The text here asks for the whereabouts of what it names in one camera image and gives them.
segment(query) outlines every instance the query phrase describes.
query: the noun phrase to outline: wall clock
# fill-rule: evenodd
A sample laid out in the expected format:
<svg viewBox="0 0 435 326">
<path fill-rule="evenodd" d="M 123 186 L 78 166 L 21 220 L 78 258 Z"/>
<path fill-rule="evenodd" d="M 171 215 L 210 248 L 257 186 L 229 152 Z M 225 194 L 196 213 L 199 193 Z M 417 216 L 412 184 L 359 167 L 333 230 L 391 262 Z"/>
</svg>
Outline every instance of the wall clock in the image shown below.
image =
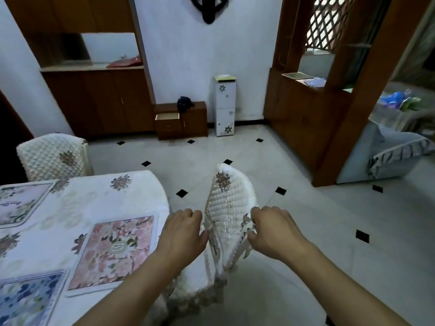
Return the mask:
<svg viewBox="0 0 435 326">
<path fill-rule="evenodd" d="M 193 5 L 202 12 L 202 18 L 207 24 L 215 21 L 216 14 L 220 12 L 229 0 L 191 0 Z"/>
</svg>

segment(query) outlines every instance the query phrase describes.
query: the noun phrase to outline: quilted chair cover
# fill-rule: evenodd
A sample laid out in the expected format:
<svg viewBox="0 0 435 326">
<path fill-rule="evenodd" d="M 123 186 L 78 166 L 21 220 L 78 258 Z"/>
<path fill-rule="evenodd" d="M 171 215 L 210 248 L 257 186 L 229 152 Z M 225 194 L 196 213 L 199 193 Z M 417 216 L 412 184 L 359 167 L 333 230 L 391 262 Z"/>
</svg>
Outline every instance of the quilted chair cover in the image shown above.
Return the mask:
<svg viewBox="0 0 435 326">
<path fill-rule="evenodd" d="M 17 146 L 30 182 L 93 175 L 87 141 L 66 134 L 48 134 Z"/>
<path fill-rule="evenodd" d="M 249 179 L 224 163 L 217 166 L 207 199 L 202 229 L 210 230 L 205 251 L 178 276 L 168 300 L 171 318 L 197 313 L 223 299 L 227 271 L 251 247 L 247 231 L 254 228 L 250 212 L 257 198 Z"/>
</svg>

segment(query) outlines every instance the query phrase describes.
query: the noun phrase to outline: chair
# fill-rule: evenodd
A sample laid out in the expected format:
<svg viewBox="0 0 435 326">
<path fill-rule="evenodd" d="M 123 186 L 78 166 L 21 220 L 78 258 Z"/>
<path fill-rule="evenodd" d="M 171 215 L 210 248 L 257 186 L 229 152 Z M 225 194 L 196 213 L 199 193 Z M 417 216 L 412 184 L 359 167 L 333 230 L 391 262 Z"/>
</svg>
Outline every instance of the chair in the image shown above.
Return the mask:
<svg viewBox="0 0 435 326">
<path fill-rule="evenodd" d="M 435 144 L 414 132 L 398 132 L 368 121 L 336 180 L 337 184 L 408 174 Z"/>
<path fill-rule="evenodd" d="M 217 166 L 203 215 L 202 229 L 210 230 L 205 251 L 185 268 L 168 300 L 171 318 L 219 302 L 228 271 L 251 246 L 247 231 L 254 228 L 251 208 L 257 198 L 249 179 L 227 164 Z"/>
<path fill-rule="evenodd" d="M 87 141 L 66 134 L 48 134 L 17 146 L 18 157 L 30 182 L 90 176 Z"/>
</svg>

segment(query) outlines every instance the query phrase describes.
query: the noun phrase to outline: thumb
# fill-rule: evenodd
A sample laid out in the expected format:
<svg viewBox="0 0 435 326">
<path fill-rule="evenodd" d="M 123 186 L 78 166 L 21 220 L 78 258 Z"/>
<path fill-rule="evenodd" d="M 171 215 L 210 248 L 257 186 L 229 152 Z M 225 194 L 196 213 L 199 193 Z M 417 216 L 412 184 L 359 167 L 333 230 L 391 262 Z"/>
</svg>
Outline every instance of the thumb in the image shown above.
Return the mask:
<svg viewBox="0 0 435 326">
<path fill-rule="evenodd" d="M 252 231 L 252 230 L 249 230 L 247 232 L 247 241 L 249 241 L 251 246 L 254 247 L 254 248 L 255 248 L 255 244 L 257 242 L 257 236 L 258 235 L 254 231 Z"/>
<path fill-rule="evenodd" d="M 207 246 L 208 237 L 210 235 L 209 230 L 204 230 L 201 235 L 199 236 L 199 242 L 201 247 L 201 252 L 204 251 L 205 247 Z"/>
</svg>

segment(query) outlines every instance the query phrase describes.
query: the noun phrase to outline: white tablecloth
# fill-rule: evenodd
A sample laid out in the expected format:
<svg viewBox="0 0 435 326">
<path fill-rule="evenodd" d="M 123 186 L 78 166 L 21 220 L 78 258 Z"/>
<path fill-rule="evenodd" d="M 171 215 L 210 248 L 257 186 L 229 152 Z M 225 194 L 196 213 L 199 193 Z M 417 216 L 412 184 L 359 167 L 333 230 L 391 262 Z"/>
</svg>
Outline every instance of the white tablecloth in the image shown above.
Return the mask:
<svg viewBox="0 0 435 326">
<path fill-rule="evenodd" d="M 169 215 L 166 194 L 148 171 L 77 177 L 58 182 L 23 225 L 0 230 L 19 237 L 0 257 L 0 278 L 71 268 L 74 240 L 102 219 L 130 218 L 154 212 L 158 234 Z M 48 325 L 68 326 L 109 291 L 65 297 L 61 294 Z"/>
</svg>

